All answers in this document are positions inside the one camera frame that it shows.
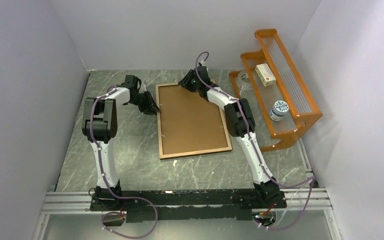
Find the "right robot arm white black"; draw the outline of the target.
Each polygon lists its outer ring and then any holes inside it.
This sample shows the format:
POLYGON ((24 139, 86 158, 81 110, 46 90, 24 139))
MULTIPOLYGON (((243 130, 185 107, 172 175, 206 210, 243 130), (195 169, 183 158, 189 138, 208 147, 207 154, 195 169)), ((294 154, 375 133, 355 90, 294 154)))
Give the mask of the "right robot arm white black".
POLYGON ((285 208, 283 192, 258 147, 255 120, 248 100, 236 98, 211 82, 207 67, 203 65, 190 69, 178 85, 223 109, 228 133, 240 145, 251 170, 255 188, 255 200, 251 203, 256 202, 262 208, 285 208))

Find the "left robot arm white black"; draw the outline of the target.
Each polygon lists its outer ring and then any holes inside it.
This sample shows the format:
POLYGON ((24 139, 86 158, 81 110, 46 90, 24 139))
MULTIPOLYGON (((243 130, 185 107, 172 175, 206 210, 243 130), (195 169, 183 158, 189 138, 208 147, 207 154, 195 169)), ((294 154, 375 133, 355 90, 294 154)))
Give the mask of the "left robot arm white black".
POLYGON ((104 205, 110 210, 119 209, 126 199, 116 171, 113 143, 118 132, 117 109, 126 105, 138 107, 144 115, 155 116, 160 113, 151 93, 142 80, 134 75, 126 75, 120 85, 84 101, 81 130, 92 146, 98 170, 94 194, 97 199, 103 199, 104 205))

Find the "white red medicine box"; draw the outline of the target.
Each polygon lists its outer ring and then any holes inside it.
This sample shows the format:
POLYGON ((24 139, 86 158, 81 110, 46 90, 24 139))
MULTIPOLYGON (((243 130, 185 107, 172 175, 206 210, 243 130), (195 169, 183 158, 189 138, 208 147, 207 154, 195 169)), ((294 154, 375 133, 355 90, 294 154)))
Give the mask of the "white red medicine box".
POLYGON ((264 87, 274 85, 277 82, 275 75, 267 63, 256 65, 255 71, 264 87))

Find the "orange wooden shelf rack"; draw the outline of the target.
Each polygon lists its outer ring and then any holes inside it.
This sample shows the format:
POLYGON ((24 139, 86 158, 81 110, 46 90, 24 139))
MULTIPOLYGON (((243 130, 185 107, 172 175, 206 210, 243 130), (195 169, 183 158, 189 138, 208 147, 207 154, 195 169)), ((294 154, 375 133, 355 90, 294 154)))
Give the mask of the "orange wooden shelf rack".
POLYGON ((263 152, 292 147, 321 117, 322 112, 307 88, 290 54, 274 28, 259 29, 254 33, 260 49, 244 52, 240 58, 248 74, 253 94, 248 101, 256 100, 267 125, 268 143, 261 144, 263 152), (267 64, 276 83, 266 86, 258 77, 256 66, 267 64), (285 101, 289 111, 281 121, 270 118, 269 112, 276 101, 285 101))

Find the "blue white ceramic jar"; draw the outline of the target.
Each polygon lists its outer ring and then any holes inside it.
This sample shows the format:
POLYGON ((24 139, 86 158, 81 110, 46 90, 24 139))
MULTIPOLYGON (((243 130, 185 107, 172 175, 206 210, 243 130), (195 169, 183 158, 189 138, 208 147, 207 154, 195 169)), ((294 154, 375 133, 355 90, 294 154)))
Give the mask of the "blue white ceramic jar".
POLYGON ((284 100, 277 100, 272 105, 268 115, 271 118, 271 120, 275 122, 280 122, 284 119, 284 117, 289 112, 289 105, 284 100))

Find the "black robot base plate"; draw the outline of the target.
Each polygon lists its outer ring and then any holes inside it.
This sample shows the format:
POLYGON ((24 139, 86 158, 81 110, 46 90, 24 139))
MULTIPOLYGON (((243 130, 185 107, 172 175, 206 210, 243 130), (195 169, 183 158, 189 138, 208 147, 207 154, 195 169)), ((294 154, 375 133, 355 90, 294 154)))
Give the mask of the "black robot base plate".
POLYGON ((252 188, 207 190, 122 190, 125 200, 91 195, 90 211, 124 212, 128 223, 143 221, 224 219, 248 221, 258 210, 279 208, 256 200, 252 188))

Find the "aluminium rail frame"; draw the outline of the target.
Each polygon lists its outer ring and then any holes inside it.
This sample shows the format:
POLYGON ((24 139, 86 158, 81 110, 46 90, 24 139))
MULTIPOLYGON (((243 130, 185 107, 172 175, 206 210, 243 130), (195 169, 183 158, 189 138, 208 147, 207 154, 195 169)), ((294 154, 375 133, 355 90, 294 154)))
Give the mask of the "aluminium rail frame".
POLYGON ((45 196, 33 238, 343 239, 327 190, 308 183, 297 186, 313 174, 302 141, 263 153, 270 171, 284 184, 284 208, 240 207, 255 188, 241 147, 236 141, 231 146, 231 151, 162 160, 156 136, 135 136, 127 143, 115 140, 123 194, 139 199, 123 208, 124 224, 107 231, 101 223, 104 212, 90 209, 98 175, 93 149, 75 134, 56 190, 45 196))

